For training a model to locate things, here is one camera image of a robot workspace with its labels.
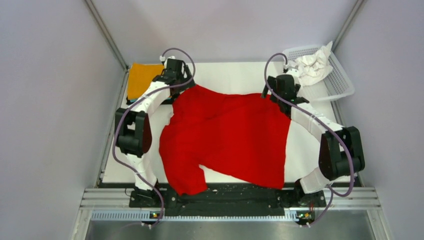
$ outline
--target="white plastic basket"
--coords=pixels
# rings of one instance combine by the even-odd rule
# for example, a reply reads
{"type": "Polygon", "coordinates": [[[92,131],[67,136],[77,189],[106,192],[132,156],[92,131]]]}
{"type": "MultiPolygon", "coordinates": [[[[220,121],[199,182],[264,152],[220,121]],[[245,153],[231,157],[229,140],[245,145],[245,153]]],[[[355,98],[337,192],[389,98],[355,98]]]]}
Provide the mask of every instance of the white plastic basket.
{"type": "MultiPolygon", "coordinates": [[[[304,55],[312,55],[320,48],[320,45],[293,47],[286,49],[283,53],[287,56],[288,60],[294,61],[304,55]]],[[[306,98],[310,102],[318,102],[335,101],[354,94],[355,88],[333,52],[331,52],[329,62],[333,67],[330,74],[324,80],[314,85],[303,87],[299,91],[299,96],[306,98]]]]}

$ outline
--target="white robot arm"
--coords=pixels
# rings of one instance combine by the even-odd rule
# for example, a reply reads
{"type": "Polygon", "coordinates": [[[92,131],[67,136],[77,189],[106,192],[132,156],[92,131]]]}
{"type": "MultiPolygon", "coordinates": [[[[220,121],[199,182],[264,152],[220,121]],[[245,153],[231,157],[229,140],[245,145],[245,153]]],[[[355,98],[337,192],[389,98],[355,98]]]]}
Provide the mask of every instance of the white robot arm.
{"type": "MultiPolygon", "coordinates": [[[[350,175],[346,152],[336,138],[317,119],[334,131],[348,147],[355,173],[364,169],[365,162],[358,129],[353,126],[344,127],[329,120],[315,110],[307,99],[297,97],[300,85],[295,84],[295,78],[296,72],[289,70],[286,74],[277,77],[269,76],[267,82],[279,97],[310,113],[306,114],[300,109],[291,107],[283,101],[278,100],[274,95],[270,96],[270,100],[279,105],[282,113],[304,127],[320,142],[318,167],[295,182],[295,192],[298,192],[299,198],[302,198],[305,194],[321,191],[325,186],[330,185],[338,178],[350,175]]],[[[262,92],[263,98],[267,97],[268,90],[268,87],[265,86],[262,92]]]]}
{"type": "MultiPolygon", "coordinates": [[[[157,178],[152,171],[151,160],[152,133],[149,116],[151,116],[159,105],[172,103],[180,92],[195,85],[191,81],[184,87],[166,88],[157,92],[157,89],[174,86],[186,82],[192,77],[190,69],[182,60],[170,56],[163,60],[164,70],[161,75],[156,76],[149,88],[140,98],[145,98],[140,104],[134,106],[126,115],[116,141],[116,146],[126,155],[129,164],[140,174],[151,186],[157,182],[157,178]]],[[[115,131],[121,120],[125,108],[119,108],[115,114],[115,131]]],[[[135,186],[139,190],[150,191],[152,187],[143,182],[139,177],[135,178],[135,186]]]]}

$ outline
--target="black mounting bracket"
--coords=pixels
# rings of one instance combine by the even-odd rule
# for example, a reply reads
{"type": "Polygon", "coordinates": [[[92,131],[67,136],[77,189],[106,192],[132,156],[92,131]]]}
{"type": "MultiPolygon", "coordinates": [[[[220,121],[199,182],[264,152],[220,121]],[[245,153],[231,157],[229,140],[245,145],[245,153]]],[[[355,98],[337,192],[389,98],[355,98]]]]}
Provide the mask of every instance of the black mounting bracket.
{"type": "MultiPolygon", "coordinates": [[[[325,207],[324,193],[308,194],[299,202],[293,190],[260,187],[249,183],[210,183],[208,189],[196,195],[177,192],[167,183],[156,184],[163,196],[167,216],[247,217],[282,216],[284,208],[305,207],[313,202],[325,207]]],[[[134,190],[130,208],[159,208],[160,200],[152,190],[134,190]]]]}
{"type": "Polygon", "coordinates": [[[318,206],[322,202],[325,203],[324,191],[321,190],[314,193],[305,193],[304,190],[302,189],[300,179],[298,179],[294,183],[292,198],[293,198],[293,201],[296,202],[296,204],[302,207],[308,206],[310,203],[315,203],[315,202],[318,203],[318,206]]]}

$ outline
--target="white cloth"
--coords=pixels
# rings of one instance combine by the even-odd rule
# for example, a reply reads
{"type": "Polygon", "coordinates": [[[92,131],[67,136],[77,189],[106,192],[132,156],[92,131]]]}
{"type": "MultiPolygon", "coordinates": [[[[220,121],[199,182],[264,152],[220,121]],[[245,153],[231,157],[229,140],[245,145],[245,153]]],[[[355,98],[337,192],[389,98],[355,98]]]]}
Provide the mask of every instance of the white cloth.
{"type": "Polygon", "coordinates": [[[295,61],[288,61],[289,68],[297,68],[298,81],[302,87],[311,86],[322,81],[333,70],[329,57],[333,41],[322,46],[312,55],[298,57],[295,61]]]}

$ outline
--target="orange cloth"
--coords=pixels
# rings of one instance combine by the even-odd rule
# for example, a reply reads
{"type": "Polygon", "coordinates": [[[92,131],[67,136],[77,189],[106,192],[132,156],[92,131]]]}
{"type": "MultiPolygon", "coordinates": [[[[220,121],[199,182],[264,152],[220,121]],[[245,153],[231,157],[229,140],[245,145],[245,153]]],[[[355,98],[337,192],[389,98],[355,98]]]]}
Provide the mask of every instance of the orange cloth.
{"type": "Polygon", "coordinates": [[[149,88],[150,83],[156,75],[160,75],[164,66],[157,65],[144,65],[133,63],[129,70],[128,76],[128,99],[138,99],[149,88]]]}

